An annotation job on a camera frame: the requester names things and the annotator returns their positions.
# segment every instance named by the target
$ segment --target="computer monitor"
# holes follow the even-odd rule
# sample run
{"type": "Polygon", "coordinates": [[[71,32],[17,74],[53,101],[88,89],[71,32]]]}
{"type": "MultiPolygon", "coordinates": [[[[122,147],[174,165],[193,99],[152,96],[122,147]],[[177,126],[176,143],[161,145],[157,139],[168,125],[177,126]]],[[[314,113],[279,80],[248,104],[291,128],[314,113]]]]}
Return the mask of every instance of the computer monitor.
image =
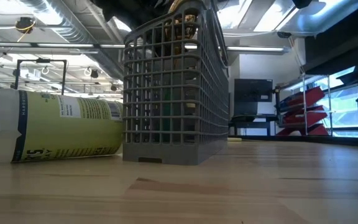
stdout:
{"type": "Polygon", "coordinates": [[[234,103],[272,102],[273,81],[258,79],[234,80],[234,103]]]}

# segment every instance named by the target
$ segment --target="table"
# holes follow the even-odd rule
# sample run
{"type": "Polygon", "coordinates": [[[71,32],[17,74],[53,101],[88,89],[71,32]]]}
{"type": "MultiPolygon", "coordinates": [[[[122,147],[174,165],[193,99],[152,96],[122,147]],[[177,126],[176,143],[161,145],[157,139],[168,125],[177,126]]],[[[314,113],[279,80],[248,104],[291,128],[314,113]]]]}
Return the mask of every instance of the table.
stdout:
{"type": "Polygon", "coordinates": [[[0,223],[358,223],[358,147],[230,142],[199,166],[0,164],[0,223]]]}
{"type": "Polygon", "coordinates": [[[267,136],[270,136],[270,122],[276,120],[277,115],[275,114],[244,114],[232,117],[229,122],[229,128],[234,128],[234,135],[237,135],[238,128],[265,128],[267,130],[267,136]],[[265,121],[253,122],[256,118],[264,118],[265,121]]]}

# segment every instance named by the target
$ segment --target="ceiling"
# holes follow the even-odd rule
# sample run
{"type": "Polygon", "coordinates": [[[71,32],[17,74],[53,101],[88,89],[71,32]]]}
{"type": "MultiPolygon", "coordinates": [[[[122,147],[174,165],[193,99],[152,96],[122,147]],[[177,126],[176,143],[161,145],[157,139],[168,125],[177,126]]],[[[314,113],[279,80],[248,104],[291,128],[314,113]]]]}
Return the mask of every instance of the ceiling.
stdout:
{"type": "MultiPolygon", "coordinates": [[[[77,24],[80,30],[99,44],[122,43],[130,28],[114,18],[105,23],[101,11],[97,7],[89,7],[85,0],[37,0],[44,2],[57,2],[60,7],[67,9],[65,17],[72,24],[77,24]]],[[[226,45],[248,45],[266,47],[288,47],[289,42],[277,36],[276,31],[291,32],[296,36],[317,35],[335,25],[350,13],[358,9],[358,0],[315,0],[309,7],[296,9],[292,0],[228,0],[218,3],[218,17],[223,27],[226,45]]],[[[67,43],[67,39],[57,32],[57,24],[53,15],[41,15],[31,8],[26,7],[18,0],[0,0],[0,42],[16,42],[21,37],[21,42],[37,43],[67,43]],[[23,16],[36,17],[37,23],[31,34],[22,37],[15,30],[15,22],[23,16]]],[[[53,58],[66,59],[70,66],[67,72],[67,81],[73,82],[99,82],[99,85],[70,84],[67,87],[69,93],[106,93],[111,91],[112,83],[117,85],[120,94],[119,75],[117,70],[106,69],[106,65],[115,64],[121,67],[120,51],[117,49],[103,50],[107,61],[101,62],[98,54],[101,52],[84,52],[83,50],[69,49],[34,49],[34,48],[1,48],[8,53],[8,58],[0,59],[0,81],[11,81],[14,76],[13,68],[16,60],[21,58],[37,59],[53,58]],[[99,77],[95,80],[85,75],[84,71],[96,69],[99,77]]],[[[42,77],[51,82],[59,82],[62,79],[62,65],[56,63],[49,65],[37,65],[34,62],[24,63],[23,67],[42,70],[42,77]]],[[[0,83],[1,86],[9,87],[9,83],[0,83]]],[[[52,91],[49,84],[21,84],[21,88],[35,91],[52,91]]]]}

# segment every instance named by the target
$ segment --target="metal shelving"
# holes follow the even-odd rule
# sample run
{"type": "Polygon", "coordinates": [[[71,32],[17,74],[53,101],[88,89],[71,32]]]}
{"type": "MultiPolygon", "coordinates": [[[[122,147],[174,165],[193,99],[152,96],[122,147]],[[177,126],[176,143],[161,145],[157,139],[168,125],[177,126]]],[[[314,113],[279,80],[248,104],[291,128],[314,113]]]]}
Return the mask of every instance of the metal shelving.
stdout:
{"type": "Polygon", "coordinates": [[[330,135],[333,135],[333,113],[335,113],[335,111],[332,110],[332,106],[331,106],[331,86],[330,86],[330,80],[329,80],[329,75],[306,75],[306,74],[302,74],[302,76],[296,80],[293,80],[291,82],[288,82],[286,85],[277,85],[276,89],[275,89],[275,94],[276,94],[276,112],[277,112],[277,116],[278,116],[278,127],[279,128],[304,128],[305,129],[305,134],[308,135],[308,128],[312,125],[308,124],[308,120],[307,120],[307,116],[308,113],[329,113],[329,122],[330,122],[330,135]],[[319,110],[319,111],[308,111],[307,109],[310,108],[307,107],[306,104],[306,79],[310,78],[312,79],[314,82],[317,80],[320,80],[322,78],[327,78],[328,80],[328,104],[329,104],[329,109],[328,110],[319,110]],[[297,105],[291,105],[291,106],[287,106],[284,108],[280,108],[280,92],[281,91],[288,91],[291,90],[293,93],[293,89],[289,89],[292,86],[298,86],[296,84],[296,82],[301,81],[302,83],[302,87],[303,87],[303,102],[299,103],[297,105]],[[293,124],[283,124],[283,119],[282,119],[282,113],[284,112],[288,112],[290,110],[293,109],[301,109],[303,108],[304,113],[302,114],[305,117],[305,122],[304,123],[293,123],[293,124]]]}

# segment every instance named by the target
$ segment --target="white container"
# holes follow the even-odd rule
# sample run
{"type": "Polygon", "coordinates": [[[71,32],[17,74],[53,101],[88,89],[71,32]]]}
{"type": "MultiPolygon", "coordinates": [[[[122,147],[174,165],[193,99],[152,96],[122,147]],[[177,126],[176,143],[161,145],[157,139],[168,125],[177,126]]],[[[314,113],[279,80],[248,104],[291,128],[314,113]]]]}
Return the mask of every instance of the white container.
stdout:
{"type": "Polygon", "coordinates": [[[0,162],[116,153],[122,104],[11,89],[0,90],[0,162]]]}

